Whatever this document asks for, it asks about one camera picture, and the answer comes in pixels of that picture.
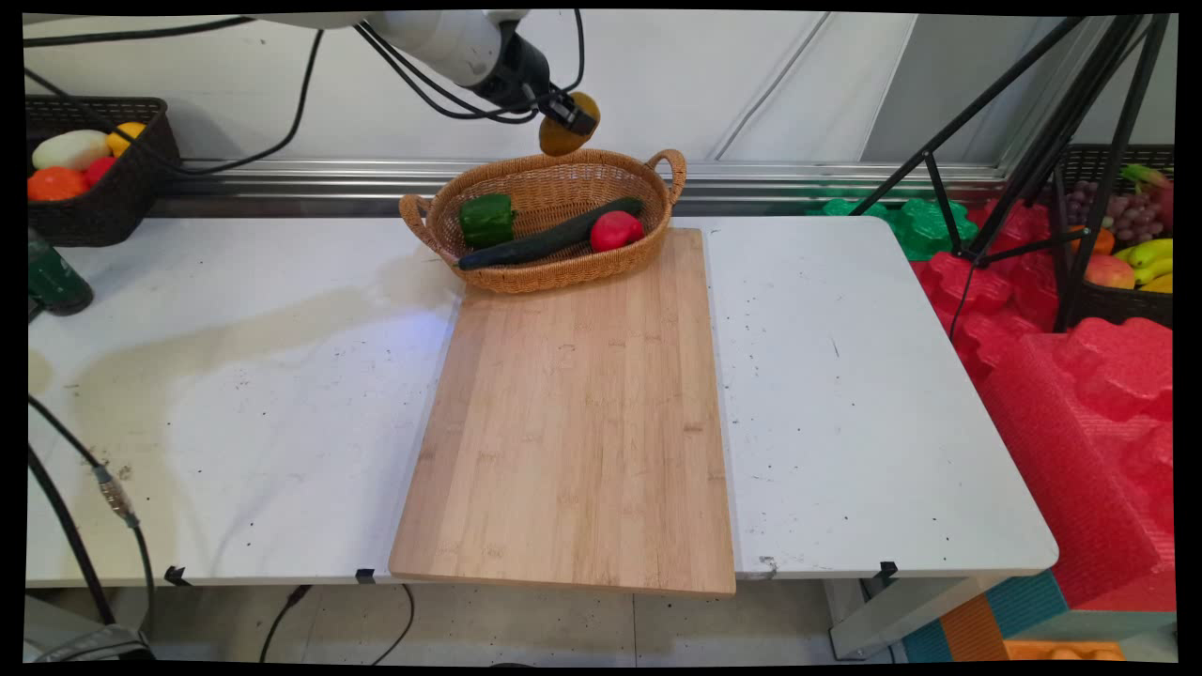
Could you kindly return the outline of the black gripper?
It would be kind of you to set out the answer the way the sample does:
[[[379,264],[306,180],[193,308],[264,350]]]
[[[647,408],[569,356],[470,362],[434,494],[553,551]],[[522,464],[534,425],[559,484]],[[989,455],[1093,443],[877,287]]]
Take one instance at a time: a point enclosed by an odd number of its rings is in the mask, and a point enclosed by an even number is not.
[[[500,51],[484,79],[470,90],[500,113],[545,113],[546,134],[593,136],[600,111],[583,91],[557,91],[545,53],[516,32],[517,20],[502,20]]]

